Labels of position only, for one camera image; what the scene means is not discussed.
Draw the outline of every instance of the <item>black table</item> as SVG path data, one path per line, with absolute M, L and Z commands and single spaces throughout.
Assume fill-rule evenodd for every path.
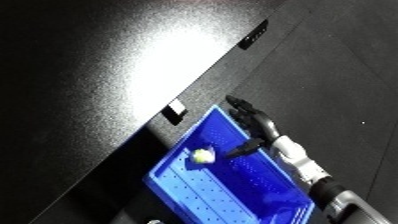
M 280 2 L 2 1 L 0 222 L 32 220 Z

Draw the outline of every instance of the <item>small yellow toy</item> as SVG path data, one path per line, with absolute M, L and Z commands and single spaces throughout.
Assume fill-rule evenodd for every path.
M 196 149 L 191 154 L 191 161 L 197 164 L 208 164 L 216 161 L 216 153 L 213 147 L 208 149 Z

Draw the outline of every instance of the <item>perforated bin bottom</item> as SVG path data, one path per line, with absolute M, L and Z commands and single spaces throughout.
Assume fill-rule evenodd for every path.
M 214 106 L 144 180 L 186 223 L 306 223 L 313 203 L 266 154 L 223 157 L 247 138 Z M 190 161 L 210 145 L 214 164 Z

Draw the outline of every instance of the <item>blue tray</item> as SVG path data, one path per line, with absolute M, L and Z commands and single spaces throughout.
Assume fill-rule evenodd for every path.
M 314 204 L 262 150 L 223 157 L 247 139 L 213 106 L 144 181 L 185 223 L 306 223 Z M 210 145 L 215 163 L 190 161 L 191 151 Z

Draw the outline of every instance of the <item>gray floor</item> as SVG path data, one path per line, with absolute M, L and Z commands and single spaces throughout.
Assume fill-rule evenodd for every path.
M 398 223 L 397 12 L 395 0 L 288 0 L 249 50 L 232 49 L 179 97 L 189 109 L 180 125 L 159 115 L 147 129 L 167 148 L 212 104 L 226 106 L 226 94 L 245 98 Z M 112 223 L 142 223 L 151 216 L 147 207 L 178 222 L 148 190 L 137 192 Z M 71 206 L 62 209 L 67 198 L 37 223 L 55 216 L 63 223 L 102 223 L 88 215 L 62 218 L 73 217 Z M 316 210 L 310 223 L 326 220 Z

